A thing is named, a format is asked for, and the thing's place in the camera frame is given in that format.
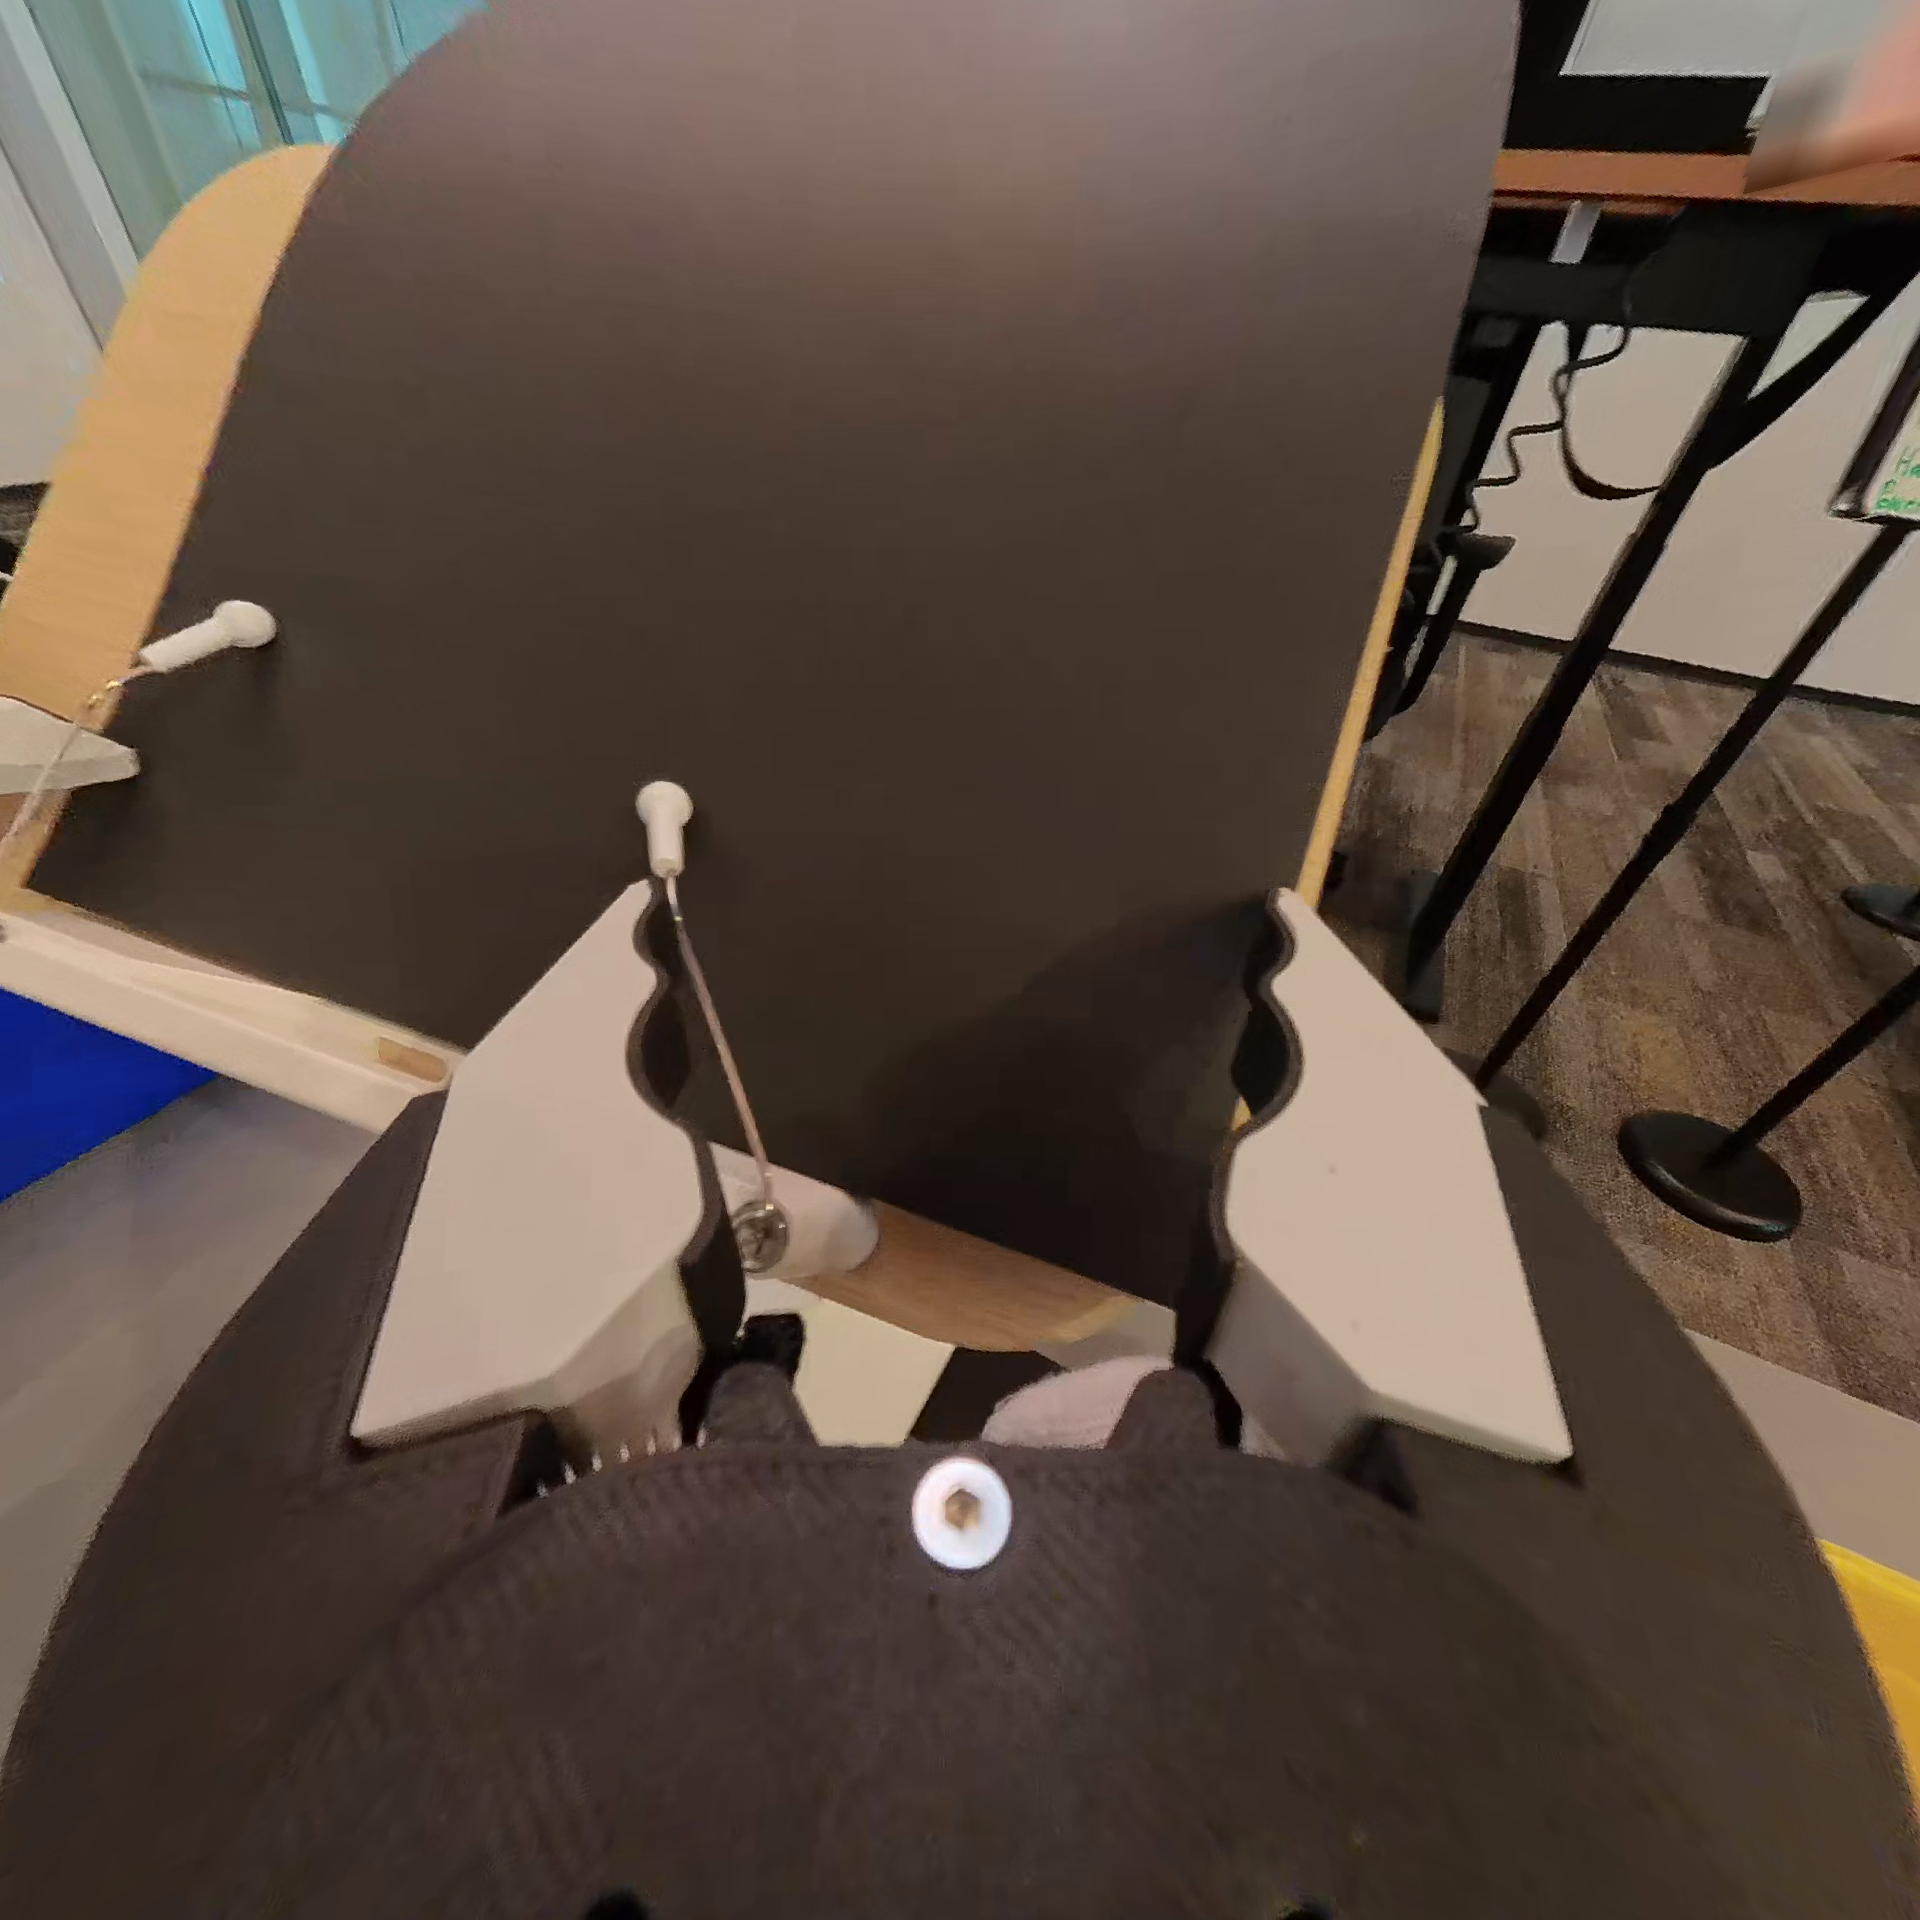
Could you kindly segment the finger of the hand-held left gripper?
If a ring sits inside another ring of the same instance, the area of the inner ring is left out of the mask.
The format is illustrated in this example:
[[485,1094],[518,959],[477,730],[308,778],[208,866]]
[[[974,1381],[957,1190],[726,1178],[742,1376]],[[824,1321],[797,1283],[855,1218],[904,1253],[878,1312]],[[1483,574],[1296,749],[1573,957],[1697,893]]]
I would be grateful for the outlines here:
[[5,798],[119,784],[137,774],[132,749],[21,701],[3,701]]

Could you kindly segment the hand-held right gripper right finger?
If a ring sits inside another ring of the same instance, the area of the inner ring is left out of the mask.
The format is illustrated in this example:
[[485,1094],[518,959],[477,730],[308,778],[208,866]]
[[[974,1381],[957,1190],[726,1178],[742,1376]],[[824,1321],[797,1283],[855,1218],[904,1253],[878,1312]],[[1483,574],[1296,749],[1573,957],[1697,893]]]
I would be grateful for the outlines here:
[[1265,922],[1175,1353],[1286,1463],[1380,1425],[1569,1462],[1485,1103],[1301,895]]

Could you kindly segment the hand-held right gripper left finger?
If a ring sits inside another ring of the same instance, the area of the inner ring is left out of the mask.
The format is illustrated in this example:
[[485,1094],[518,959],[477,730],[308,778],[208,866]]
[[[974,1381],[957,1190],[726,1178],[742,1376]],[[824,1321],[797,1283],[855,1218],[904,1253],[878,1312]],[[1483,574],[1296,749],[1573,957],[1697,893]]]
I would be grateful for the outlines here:
[[352,1438],[534,1414],[565,1449],[678,1449],[745,1318],[705,1141],[643,1042],[678,1042],[653,880],[565,950],[447,1082]]

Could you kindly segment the yellow plastic bin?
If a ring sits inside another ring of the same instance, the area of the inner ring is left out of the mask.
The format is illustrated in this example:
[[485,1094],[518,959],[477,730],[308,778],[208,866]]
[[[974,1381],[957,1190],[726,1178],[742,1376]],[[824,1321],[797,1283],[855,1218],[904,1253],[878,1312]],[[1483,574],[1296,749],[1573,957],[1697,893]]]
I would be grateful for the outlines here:
[[1836,1544],[1816,1546],[1853,1617],[1917,1801],[1917,1581]]

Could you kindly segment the wooden book stand white base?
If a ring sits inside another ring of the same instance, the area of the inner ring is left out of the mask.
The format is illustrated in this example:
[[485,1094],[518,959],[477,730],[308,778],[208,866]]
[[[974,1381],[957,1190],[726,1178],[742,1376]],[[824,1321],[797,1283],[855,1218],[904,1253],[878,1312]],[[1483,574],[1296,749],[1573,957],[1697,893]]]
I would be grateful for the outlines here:
[[1485,3],[491,6],[331,157],[43,895],[472,1050],[693,801],[776,1167],[1172,1306],[1508,112]]

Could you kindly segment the blue plastic bin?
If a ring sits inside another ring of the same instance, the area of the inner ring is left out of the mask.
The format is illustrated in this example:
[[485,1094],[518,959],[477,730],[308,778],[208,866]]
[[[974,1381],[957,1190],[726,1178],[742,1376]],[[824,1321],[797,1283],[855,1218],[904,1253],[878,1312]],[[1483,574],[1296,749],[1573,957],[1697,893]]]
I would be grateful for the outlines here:
[[3,993],[3,1198],[214,1082],[214,1073]]

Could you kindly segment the handwritten whiteboard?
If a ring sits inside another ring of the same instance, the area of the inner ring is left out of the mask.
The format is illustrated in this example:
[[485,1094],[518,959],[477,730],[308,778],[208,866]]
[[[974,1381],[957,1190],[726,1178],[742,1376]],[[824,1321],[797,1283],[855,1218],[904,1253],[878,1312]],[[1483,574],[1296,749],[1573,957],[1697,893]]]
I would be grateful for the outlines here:
[[1887,407],[1862,432],[1828,514],[1837,521],[1917,523],[1917,398]]

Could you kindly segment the wooden edge desk black legs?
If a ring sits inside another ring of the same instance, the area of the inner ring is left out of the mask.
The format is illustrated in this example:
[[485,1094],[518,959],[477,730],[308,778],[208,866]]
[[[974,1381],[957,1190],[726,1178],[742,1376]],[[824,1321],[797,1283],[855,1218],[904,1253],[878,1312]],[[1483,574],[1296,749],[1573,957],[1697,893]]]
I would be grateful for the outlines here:
[[1473,586],[1508,552],[1478,527],[1478,504],[1519,481],[1513,405],[1543,333],[1566,333],[1543,424],[1561,453],[1576,379],[1625,347],[1704,334],[1728,341],[1732,360],[1663,478],[1630,494],[1643,514],[1447,862],[1407,883],[1395,987],[1417,1019],[1443,1015],[1449,934],[1703,482],[1811,395],[1915,283],[1915,160],[1887,171],[1892,184],[1758,192],[1734,157],[1502,154],[1449,368],[1449,407],[1467,425],[1425,537],[1438,605],[1400,616],[1385,717],[1420,701]]

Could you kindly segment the black computer monitor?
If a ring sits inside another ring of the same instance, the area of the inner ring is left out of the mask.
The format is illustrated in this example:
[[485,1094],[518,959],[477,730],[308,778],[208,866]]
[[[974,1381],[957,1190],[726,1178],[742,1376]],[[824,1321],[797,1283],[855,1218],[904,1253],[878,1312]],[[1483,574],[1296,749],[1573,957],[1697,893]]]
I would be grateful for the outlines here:
[[1767,82],[1736,77],[1574,77],[1568,61],[1588,6],[1519,3],[1504,149],[1511,154],[1751,151]]

